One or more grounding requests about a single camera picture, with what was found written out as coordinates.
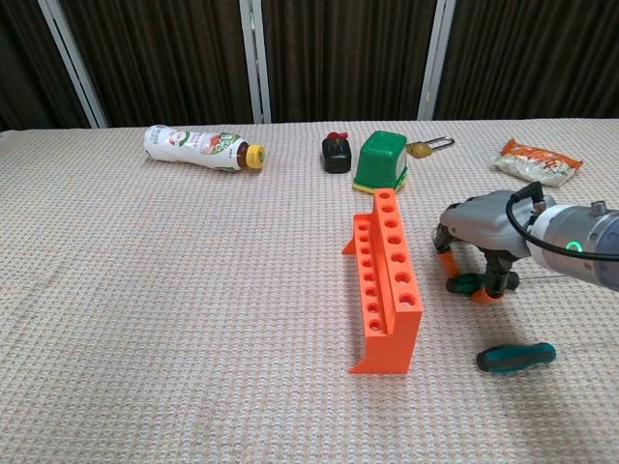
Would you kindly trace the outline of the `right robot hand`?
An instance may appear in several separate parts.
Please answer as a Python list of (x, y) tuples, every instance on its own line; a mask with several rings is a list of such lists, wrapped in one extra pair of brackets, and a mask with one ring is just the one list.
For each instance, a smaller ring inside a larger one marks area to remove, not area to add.
[[(433, 244), (454, 293), (469, 294), (475, 303), (499, 301), (508, 283), (519, 283), (512, 265), (531, 256), (526, 241), (510, 224), (506, 205), (513, 193), (497, 190), (450, 205), (440, 216)], [(459, 275), (452, 243), (467, 243), (486, 258), (484, 278), (474, 284)]]

